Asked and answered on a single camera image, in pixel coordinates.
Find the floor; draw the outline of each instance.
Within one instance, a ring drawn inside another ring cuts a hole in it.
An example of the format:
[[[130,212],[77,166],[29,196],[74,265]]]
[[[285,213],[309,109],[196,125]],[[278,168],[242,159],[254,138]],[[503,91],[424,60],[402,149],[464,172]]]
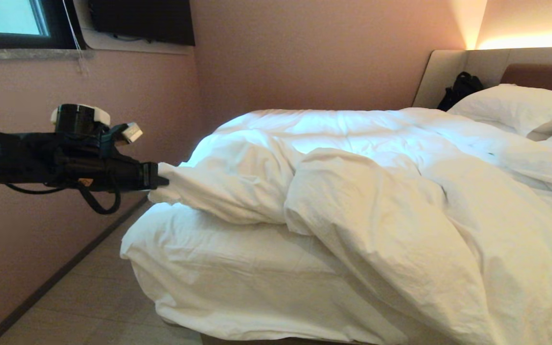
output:
[[[197,332],[168,326],[118,256],[146,203],[33,306],[0,345],[201,345]]]

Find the baseboard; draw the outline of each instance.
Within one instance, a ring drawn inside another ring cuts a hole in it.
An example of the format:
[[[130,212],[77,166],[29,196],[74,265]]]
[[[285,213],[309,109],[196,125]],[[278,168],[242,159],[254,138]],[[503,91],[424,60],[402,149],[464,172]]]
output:
[[[34,293],[32,293],[27,299],[24,300],[13,312],[9,314],[1,323],[0,323],[0,337],[9,330],[16,321],[18,321],[25,312],[27,312],[34,304],[37,303],[59,280],[63,279],[67,273],[69,273],[79,262],[81,262],[93,249],[95,249],[105,238],[110,236],[110,234],[120,227],[120,225],[125,222],[136,210],[142,207],[148,199],[146,197],[142,198],[138,203],[136,203],[132,208],[127,210],[122,216],[120,216],[114,223],[107,227],[95,240],[90,242],[86,247],[84,247],[76,256],[69,260],[61,269],[59,269],[50,279],[48,279],[40,288],[38,288]]]

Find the television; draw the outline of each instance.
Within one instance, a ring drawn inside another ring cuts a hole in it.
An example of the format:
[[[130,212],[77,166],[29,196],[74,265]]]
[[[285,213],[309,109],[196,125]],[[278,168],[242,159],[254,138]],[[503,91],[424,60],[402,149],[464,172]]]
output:
[[[89,0],[97,31],[195,46],[189,0]]]

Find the wall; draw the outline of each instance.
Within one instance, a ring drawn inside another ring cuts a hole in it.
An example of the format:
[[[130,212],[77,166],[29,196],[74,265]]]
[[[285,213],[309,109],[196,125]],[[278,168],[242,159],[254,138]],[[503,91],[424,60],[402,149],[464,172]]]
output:
[[[477,49],[552,46],[552,0],[488,0]]]
[[[193,1],[210,126],[256,109],[410,106],[431,51],[465,48],[451,3]]]
[[[75,61],[0,61],[0,131],[52,131],[57,105],[92,104],[113,124],[140,124],[144,136],[123,154],[184,159],[203,124],[192,55],[100,51],[88,67],[85,77]],[[125,207],[141,196],[125,196]],[[94,214],[75,191],[29,196],[0,185],[0,321],[121,213]]]

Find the backpack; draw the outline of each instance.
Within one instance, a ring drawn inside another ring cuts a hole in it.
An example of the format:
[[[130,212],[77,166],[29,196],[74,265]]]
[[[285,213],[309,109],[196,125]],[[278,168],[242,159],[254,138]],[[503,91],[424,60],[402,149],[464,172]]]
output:
[[[453,87],[447,87],[447,94],[445,94],[442,101],[438,105],[438,109],[441,111],[447,111],[451,109],[455,103],[463,100],[469,94],[484,89],[482,83],[477,76],[472,76],[468,72],[462,72],[455,79]]]

